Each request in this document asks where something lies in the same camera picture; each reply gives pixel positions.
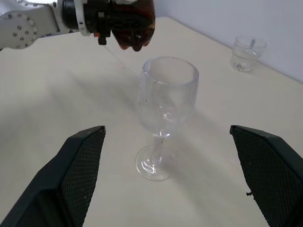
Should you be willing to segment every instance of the wine glass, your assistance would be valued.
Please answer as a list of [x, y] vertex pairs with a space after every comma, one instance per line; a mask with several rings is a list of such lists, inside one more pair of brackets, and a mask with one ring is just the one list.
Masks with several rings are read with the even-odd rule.
[[136, 157], [139, 173], [151, 181], [164, 181], [176, 167], [174, 151], [163, 145], [193, 113], [199, 72], [191, 63], [158, 57], [147, 61], [138, 91], [141, 124], [154, 136], [154, 145], [141, 149]]

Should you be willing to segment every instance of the table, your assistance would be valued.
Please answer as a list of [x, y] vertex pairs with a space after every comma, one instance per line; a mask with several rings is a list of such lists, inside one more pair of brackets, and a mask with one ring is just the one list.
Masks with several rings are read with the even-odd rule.
[[[166, 17], [156, 26], [139, 53], [80, 34], [0, 52], [0, 221], [69, 136], [105, 125], [85, 227], [268, 226], [246, 196], [229, 127], [279, 135], [302, 156], [302, 85], [261, 64], [237, 72], [229, 48]], [[135, 168], [137, 152], [152, 144], [135, 110], [141, 67], [159, 55], [196, 65], [200, 84], [195, 116], [168, 141], [177, 150], [176, 175], [156, 183]]]

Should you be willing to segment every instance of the small glass cup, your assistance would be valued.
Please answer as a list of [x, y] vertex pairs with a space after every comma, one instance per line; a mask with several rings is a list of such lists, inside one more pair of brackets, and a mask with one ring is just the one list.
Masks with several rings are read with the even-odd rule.
[[238, 36], [232, 49], [231, 66], [238, 71], [250, 71], [266, 49], [266, 43], [251, 36]]

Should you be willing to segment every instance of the glass stem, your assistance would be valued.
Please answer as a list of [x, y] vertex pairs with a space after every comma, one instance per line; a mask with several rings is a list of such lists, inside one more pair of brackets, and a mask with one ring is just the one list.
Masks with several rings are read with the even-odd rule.
[[151, 162], [159, 164], [161, 162], [161, 154], [163, 150], [164, 138], [155, 137], [153, 141], [154, 150], [151, 155]]

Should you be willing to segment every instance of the glass rim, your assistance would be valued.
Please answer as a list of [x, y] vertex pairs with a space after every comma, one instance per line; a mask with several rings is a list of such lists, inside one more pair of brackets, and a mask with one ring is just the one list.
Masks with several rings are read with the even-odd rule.
[[245, 44], [244, 42], [241, 42], [240, 39], [241, 38], [251, 38], [251, 39], [255, 39], [255, 40], [258, 40], [259, 42], [262, 43], [262, 45], [259, 45], [259, 46], [255, 46], [254, 48], [266, 48], [267, 47], [267, 43], [265, 41], [263, 41], [262, 39], [258, 38], [258, 37], [255, 37], [255, 36], [249, 36], [249, 35], [239, 35], [236, 37], [236, 41], [239, 42], [241, 45], [245, 46], [245, 47], [250, 47], [249, 44]]
[[[146, 67], [148, 65], [150, 65], [151, 62], [155, 61], [155, 60], [160, 60], [160, 59], [174, 59], [174, 60], [178, 60], [178, 61], [182, 61], [184, 63], [186, 63], [187, 65], [191, 66], [194, 70], [194, 73], [193, 73], [193, 79], [190, 80], [189, 82], [187, 83], [184, 83], [184, 84], [181, 84], [181, 83], [167, 83], [167, 82], [162, 82], [158, 79], [155, 79], [153, 76], [151, 76], [147, 70], [146, 70]], [[167, 86], [174, 86], [174, 87], [181, 87], [181, 86], [187, 86], [189, 84], [192, 84], [192, 83], [195, 83], [196, 81], [199, 80], [199, 70], [190, 62], [184, 60], [184, 59], [180, 59], [180, 58], [177, 58], [177, 57], [171, 57], [171, 56], [160, 56], [160, 57], [154, 57], [154, 58], [151, 58], [149, 59], [148, 61], [146, 61], [142, 67], [143, 69], [143, 72], [145, 73], [145, 75], [147, 77], [149, 77], [150, 79], [152, 79], [153, 81], [155, 81], [155, 83], [158, 83], [158, 84], [162, 84], [162, 85], [167, 85]]]

